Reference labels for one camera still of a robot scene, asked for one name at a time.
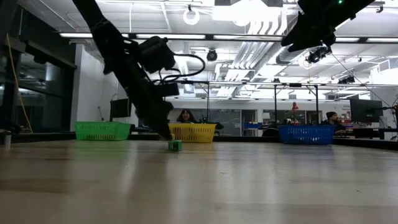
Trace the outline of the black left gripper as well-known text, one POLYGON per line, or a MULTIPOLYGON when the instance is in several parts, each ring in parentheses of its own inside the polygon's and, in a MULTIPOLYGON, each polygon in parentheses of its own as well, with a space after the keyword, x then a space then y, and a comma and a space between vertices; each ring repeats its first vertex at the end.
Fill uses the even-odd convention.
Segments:
POLYGON ((147 74, 173 68, 174 53, 165 51, 142 55, 114 51, 104 54, 104 62, 104 73, 115 74, 143 124, 164 139, 172 139, 168 116, 173 106, 166 103, 164 97, 178 95, 178 85, 166 82, 156 84, 147 74))

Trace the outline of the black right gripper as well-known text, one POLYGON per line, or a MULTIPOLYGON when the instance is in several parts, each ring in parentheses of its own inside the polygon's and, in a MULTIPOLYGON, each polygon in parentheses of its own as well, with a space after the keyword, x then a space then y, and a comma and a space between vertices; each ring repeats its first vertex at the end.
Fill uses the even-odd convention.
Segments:
POLYGON ((289 52, 331 46, 336 41, 336 27, 348 19, 348 0, 299 0, 301 9, 292 30, 282 39, 281 46, 289 52))

